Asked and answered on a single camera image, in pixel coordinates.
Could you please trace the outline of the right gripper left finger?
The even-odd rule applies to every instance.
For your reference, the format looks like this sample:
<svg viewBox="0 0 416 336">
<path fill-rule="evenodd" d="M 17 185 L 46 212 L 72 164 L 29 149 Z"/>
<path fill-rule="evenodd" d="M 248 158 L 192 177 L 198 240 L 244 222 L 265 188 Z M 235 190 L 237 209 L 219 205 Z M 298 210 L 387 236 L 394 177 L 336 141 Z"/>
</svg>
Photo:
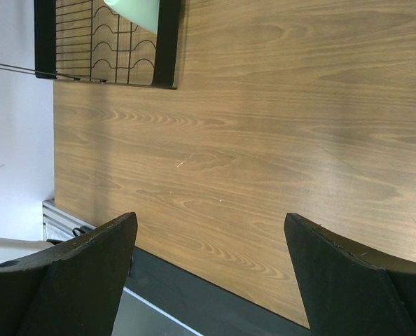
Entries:
<svg viewBox="0 0 416 336">
<path fill-rule="evenodd" d="M 137 236 L 137 216 L 0 264 L 0 335 L 110 335 Z"/>
</svg>

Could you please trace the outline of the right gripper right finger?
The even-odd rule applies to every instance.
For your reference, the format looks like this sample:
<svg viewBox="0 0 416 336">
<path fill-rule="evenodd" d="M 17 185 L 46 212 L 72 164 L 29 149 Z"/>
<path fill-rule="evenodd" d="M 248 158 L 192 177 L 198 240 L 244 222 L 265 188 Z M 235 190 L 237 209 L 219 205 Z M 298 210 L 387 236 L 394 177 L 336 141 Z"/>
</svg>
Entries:
<svg viewBox="0 0 416 336">
<path fill-rule="evenodd" d="M 313 335 L 416 335 L 416 262 L 296 213 L 284 234 Z"/>
</svg>

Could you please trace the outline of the green plastic cup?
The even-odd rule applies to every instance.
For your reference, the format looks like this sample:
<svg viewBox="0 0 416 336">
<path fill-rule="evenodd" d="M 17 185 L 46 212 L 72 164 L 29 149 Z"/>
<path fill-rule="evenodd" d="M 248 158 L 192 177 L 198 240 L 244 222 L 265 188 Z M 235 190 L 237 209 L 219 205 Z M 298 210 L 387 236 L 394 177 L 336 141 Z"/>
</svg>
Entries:
<svg viewBox="0 0 416 336">
<path fill-rule="evenodd" d="M 104 3 L 131 23 L 158 33 L 159 0 L 104 0 Z"/>
</svg>

